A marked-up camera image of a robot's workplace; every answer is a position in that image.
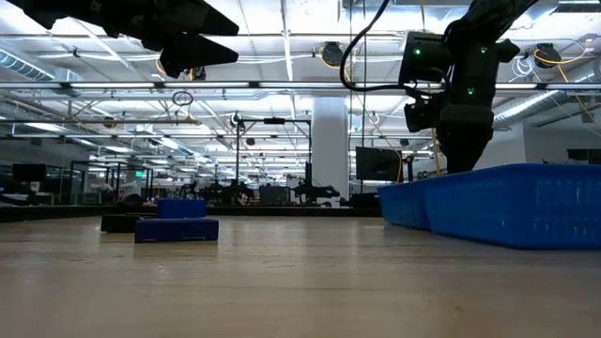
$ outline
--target computer monitor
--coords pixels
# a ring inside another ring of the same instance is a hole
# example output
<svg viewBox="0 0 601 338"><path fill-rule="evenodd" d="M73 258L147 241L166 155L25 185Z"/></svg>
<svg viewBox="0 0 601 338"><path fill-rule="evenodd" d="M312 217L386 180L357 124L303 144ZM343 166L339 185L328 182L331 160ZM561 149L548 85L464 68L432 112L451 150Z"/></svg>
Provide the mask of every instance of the computer monitor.
<svg viewBox="0 0 601 338"><path fill-rule="evenodd" d="M356 151L357 179L403 181L403 167L396 151L360 146L356 148Z"/></svg>
<svg viewBox="0 0 601 338"><path fill-rule="evenodd" d="M12 164L12 180L17 182L43 182L46 164Z"/></svg>

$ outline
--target column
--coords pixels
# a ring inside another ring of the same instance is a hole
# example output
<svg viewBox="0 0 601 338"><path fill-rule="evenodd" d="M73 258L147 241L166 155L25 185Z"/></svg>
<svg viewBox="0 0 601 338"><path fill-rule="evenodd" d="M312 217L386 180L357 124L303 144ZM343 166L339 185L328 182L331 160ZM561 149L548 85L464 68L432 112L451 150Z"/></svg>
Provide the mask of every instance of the column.
<svg viewBox="0 0 601 338"><path fill-rule="evenodd" d="M314 98L313 185L332 185L348 199L348 110L345 98ZM321 199L340 207L340 198Z"/></svg>

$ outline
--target table surface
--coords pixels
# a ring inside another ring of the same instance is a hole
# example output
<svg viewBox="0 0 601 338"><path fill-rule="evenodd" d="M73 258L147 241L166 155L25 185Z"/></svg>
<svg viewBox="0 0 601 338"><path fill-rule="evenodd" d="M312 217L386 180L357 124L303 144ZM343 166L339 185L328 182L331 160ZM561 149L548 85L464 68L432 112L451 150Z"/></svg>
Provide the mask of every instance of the table surface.
<svg viewBox="0 0 601 338"><path fill-rule="evenodd" d="M601 253L522 252L381 219L219 218L133 244L100 218L0 224L21 337L599 337Z"/></svg>

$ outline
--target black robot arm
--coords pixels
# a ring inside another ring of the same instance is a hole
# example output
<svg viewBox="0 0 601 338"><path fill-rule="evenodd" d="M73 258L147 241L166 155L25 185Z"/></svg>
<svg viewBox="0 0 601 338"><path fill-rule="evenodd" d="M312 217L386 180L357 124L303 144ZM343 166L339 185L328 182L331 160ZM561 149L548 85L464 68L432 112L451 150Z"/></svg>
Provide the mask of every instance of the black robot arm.
<svg viewBox="0 0 601 338"><path fill-rule="evenodd" d="M384 0L374 20L350 43L343 65L389 2ZM537 2L475 0L465 16L449 24L444 35L408 34L398 85L358 88L347 81L344 67L340 68L341 81L346 88L360 92L405 89L415 99L415 103L405 107L408 129L417 132L436 128L448 172L469 171L492 139L492 101L499 64L510 62L519 54L519 48L511 41L497 40ZM444 90L430 93L407 85L418 81L444 81Z"/></svg>

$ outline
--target blue bin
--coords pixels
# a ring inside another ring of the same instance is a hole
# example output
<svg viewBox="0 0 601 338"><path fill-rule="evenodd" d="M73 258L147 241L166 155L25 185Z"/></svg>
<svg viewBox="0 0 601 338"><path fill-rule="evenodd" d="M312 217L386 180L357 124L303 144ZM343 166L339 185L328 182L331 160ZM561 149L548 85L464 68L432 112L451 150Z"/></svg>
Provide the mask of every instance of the blue bin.
<svg viewBox="0 0 601 338"><path fill-rule="evenodd" d="M516 164L425 190L434 232L519 249L601 249L601 166Z"/></svg>
<svg viewBox="0 0 601 338"><path fill-rule="evenodd" d="M378 188L384 220L393 225L430 230L424 193L431 182L424 180Z"/></svg>

